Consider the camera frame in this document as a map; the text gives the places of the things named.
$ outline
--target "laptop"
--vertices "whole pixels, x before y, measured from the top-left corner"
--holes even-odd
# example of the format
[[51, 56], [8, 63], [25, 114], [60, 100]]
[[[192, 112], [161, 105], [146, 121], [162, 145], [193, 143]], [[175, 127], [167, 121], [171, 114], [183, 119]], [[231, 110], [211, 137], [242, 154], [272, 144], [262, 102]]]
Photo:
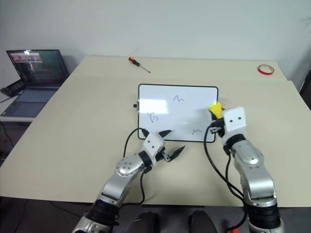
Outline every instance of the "laptop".
[[36, 117], [69, 76], [59, 50], [8, 50], [24, 91], [1, 114], [3, 117]]

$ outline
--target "laptop screen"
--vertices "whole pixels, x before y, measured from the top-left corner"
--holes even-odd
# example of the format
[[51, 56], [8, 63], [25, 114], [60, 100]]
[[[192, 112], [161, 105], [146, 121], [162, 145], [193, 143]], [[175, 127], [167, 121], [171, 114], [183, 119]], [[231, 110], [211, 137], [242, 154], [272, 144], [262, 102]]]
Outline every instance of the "laptop screen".
[[60, 86], [69, 76], [59, 50], [7, 51], [27, 86]]

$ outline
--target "laptop keyboard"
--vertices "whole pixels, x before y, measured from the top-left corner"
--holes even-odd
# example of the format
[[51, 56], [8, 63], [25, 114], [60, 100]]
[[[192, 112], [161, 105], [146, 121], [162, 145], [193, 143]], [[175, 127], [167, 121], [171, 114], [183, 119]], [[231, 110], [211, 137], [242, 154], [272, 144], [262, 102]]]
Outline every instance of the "laptop keyboard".
[[17, 101], [21, 102], [48, 102], [56, 91], [24, 90]]

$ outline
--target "whiteboard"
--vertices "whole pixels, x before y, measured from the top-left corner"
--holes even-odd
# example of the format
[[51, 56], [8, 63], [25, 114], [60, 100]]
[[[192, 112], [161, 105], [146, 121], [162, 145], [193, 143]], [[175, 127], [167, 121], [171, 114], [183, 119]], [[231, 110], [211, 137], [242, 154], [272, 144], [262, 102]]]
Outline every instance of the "whiteboard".
[[[140, 84], [138, 86], [138, 127], [150, 133], [172, 130], [165, 140], [203, 142], [212, 122], [208, 107], [218, 99], [215, 86]], [[141, 131], [138, 137], [144, 139]], [[215, 135], [208, 133], [207, 141]]]

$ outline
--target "red tape roll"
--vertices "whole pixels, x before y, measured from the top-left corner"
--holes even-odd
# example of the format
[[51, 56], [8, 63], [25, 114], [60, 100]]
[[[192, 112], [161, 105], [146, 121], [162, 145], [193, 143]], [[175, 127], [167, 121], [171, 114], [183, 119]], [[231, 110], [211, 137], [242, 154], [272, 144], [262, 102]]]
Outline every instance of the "red tape roll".
[[[268, 68], [270, 70], [270, 72], [267, 72], [267, 71], [263, 71], [262, 69], [264, 68]], [[261, 73], [261, 74], [264, 74], [264, 75], [271, 75], [274, 73], [274, 69], [272, 66], [270, 65], [266, 65], [266, 64], [262, 64], [260, 65], [257, 70]]]

